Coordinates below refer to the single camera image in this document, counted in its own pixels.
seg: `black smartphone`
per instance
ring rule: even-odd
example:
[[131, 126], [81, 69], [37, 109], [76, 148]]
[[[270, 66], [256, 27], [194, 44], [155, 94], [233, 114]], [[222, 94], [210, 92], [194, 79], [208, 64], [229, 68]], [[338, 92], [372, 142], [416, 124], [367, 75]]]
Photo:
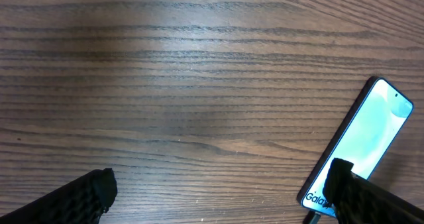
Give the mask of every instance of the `black smartphone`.
[[300, 205], [335, 217], [323, 195], [331, 161], [348, 160], [352, 172], [368, 179], [412, 111], [412, 102], [392, 84], [371, 77], [298, 193]]

